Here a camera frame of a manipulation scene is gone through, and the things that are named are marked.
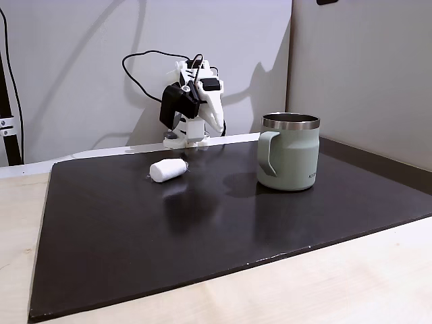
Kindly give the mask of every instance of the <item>mug handle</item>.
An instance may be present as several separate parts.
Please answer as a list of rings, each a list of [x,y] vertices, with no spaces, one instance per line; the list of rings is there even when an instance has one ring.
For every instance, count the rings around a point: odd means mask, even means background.
[[[271,177],[277,177],[276,171],[270,164],[271,139],[279,134],[278,132],[264,132],[258,139],[258,164],[265,174]]]

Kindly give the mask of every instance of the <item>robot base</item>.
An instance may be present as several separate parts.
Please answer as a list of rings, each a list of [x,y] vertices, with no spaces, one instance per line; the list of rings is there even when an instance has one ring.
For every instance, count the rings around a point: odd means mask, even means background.
[[[209,146],[210,141],[209,137],[205,136],[200,142],[188,142],[185,138],[176,138],[176,139],[168,139],[163,140],[163,146],[167,149],[185,149],[188,147],[201,147],[201,146]]]

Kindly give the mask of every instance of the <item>small white cylinder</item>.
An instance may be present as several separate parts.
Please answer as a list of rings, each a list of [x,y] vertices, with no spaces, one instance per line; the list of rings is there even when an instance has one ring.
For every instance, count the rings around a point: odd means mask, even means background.
[[[188,164],[182,159],[165,159],[150,166],[150,176],[155,182],[164,182],[186,172]]]

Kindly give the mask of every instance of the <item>sage green mug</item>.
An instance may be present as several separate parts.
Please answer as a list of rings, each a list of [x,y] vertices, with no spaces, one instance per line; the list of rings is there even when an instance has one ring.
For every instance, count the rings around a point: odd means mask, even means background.
[[[258,140],[258,181],[287,191],[315,183],[319,151],[318,117],[270,113],[261,120]]]

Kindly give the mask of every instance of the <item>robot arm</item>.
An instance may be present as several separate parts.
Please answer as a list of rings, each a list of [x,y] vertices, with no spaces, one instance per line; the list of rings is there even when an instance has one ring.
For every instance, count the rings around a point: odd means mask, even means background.
[[[182,146],[178,144],[180,141],[185,143],[184,146],[202,141],[205,121],[216,132],[222,133],[223,81],[213,75],[206,60],[180,61],[176,62],[176,67],[170,76],[172,81],[178,81],[165,89],[159,119],[180,138],[165,140],[164,143],[170,146],[169,142],[175,142],[173,146],[179,147]]]
[[[221,96],[223,94],[223,81],[218,81],[218,88],[206,89],[203,81],[198,81],[196,87],[201,100],[204,100],[208,105],[203,105],[198,112],[198,115],[203,118],[209,125],[218,133],[223,132],[223,110]]]

